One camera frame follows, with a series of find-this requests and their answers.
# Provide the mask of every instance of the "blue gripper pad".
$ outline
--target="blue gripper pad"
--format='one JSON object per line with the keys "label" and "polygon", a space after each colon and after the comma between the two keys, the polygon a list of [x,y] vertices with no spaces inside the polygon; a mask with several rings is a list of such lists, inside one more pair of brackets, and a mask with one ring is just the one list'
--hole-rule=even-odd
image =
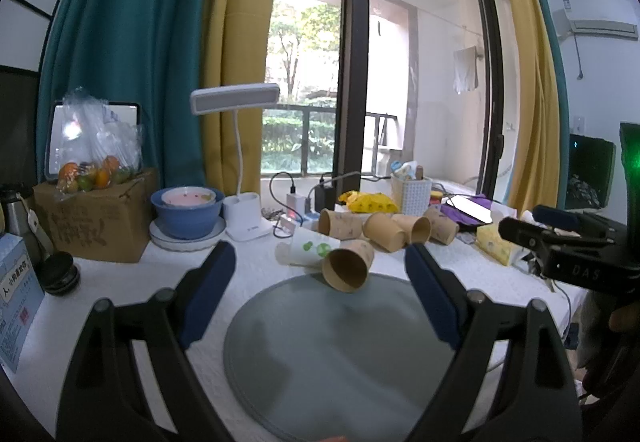
{"label": "blue gripper pad", "polygon": [[181,287],[186,287],[185,292],[191,294],[179,312],[182,317],[177,338],[183,350],[202,339],[235,270],[235,249],[220,241],[200,268],[188,272],[178,284],[178,294]]}
{"label": "blue gripper pad", "polygon": [[578,231],[580,218],[574,213],[567,213],[553,207],[538,205],[531,212],[533,219],[541,224],[546,224],[565,231]]}
{"label": "blue gripper pad", "polygon": [[[462,343],[460,324],[463,319],[460,317],[460,311],[415,245],[406,249],[404,268],[438,339],[457,350]],[[444,272],[437,264],[435,269]]]}

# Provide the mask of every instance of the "window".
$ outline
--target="window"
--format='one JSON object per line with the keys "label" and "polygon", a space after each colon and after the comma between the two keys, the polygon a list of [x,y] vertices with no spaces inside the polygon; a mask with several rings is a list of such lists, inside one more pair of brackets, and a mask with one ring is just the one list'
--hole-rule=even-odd
{"label": "window", "polygon": [[379,16],[389,3],[370,0],[367,110],[394,115],[378,163],[415,159],[426,176],[475,190],[486,111],[479,2],[394,0],[393,21]]}
{"label": "window", "polygon": [[514,41],[502,43],[502,75],[497,13],[508,32],[508,0],[274,0],[265,79],[281,98],[264,112],[263,175],[286,170],[311,187],[322,173],[384,176],[415,159],[460,190],[492,194],[497,179],[503,194],[517,79]]}
{"label": "window", "polygon": [[494,198],[504,200],[507,197],[509,180],[513,171],[518,142],[520,123],[520,64],[518,62],[518,43],[516,29],[511,15],[509,0],[495,0],[500,25],[500,43],[502,45],[502,63],[504,65],[504,109],[502,134],[504,151],[498,164]]}
{"label": "window", "polygon": [[280,101],[262,117],[264,175],[334,168],[340,0],[273,0],[265,80]]}

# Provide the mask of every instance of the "white tablecloth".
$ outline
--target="white tablecloth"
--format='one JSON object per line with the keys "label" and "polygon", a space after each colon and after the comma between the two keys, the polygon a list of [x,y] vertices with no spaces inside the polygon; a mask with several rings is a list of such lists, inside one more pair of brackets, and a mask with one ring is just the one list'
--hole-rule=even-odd
{"label": "white tablecloth", "polygon": [[[284,241],[273,236],[236,244],[236,274],[203,339],[187,351],[220,418],[236,440],[242,442],[271,442],[276,438],[256,424],[236,402],[223,371],[223,339],[231,319],[249,298],[272,284],[310,271],[281,263],[284,247]],[[561,331],[570,321],[564,295],[552,293],[542,280],[517,268],[504,267],[475,246],[465,245],[457,239],[448,247],[435,244],[428,244],[428,247],[440,265],[451,269],[466,288],[480,288],[494,301],[517,305],[526,305],[539,297],[549,305]],[[208,253],[208,250],[167,252],[149,243],[140,262],[134,265],[76,260],[81,270],[78,289],[66,297],[45,296],[24,343],[18,372],[13,375],[7,371],[23,401],[51,434],[55,433],[66,367],[94,302],[101,297],[109,297],[115,305],[146,301],[159,288],[175,287],[185,271],[199,266]],[[377,252],[372,271],[406,279],[403,256],[403,251]],[[570,296],[575,311],[586,292],[565,284],[562,287]],[[497,345],[492,361],[500,360],[504,349],[504,344]],[[173,428],[142,343],[136,344],[136,357],[156,422],[165,428]],[[474,424],[487,414],[500,371],[498,368],[486,376],[470,423]]]}

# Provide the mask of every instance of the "charger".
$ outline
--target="charger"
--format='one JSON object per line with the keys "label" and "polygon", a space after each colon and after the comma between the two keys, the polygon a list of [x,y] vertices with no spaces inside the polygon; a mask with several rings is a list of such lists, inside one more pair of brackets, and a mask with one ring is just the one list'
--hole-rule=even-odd
{"label": "charger", "polygon": [[287,194],[286,203],[287,207],[290,208],[287,209],[287,216],[289,216],[296,222],[299,222],[300,218],[295,212],[292,211],[292,209],[295,209],[300,214],[300,216],[305,216],[307,213],[307,209],[305,209],[306,197],[304,195],[299,195],[298,193],[296,193],[295,187],[292,186],[292,189],[294,191]]}
{"label": "charger", "polygon": [[318,213],[323,209],[330,211],[335,209],[336,189],[333,182],[330,183],[329,187],[324,184],[325,174],[320,177],[318,186],[314,189],[314,209]]}

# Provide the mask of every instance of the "lamp base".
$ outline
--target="lamp base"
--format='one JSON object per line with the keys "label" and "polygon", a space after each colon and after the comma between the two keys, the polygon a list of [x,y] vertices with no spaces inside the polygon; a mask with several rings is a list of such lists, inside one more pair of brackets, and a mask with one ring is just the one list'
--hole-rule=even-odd
{"label": "lamp base", "polygon": [[226,234],[236,242],[248,242],[270,234],[273,225],[262,217],[260,195],[242,193],[230,196],[222,201]]}

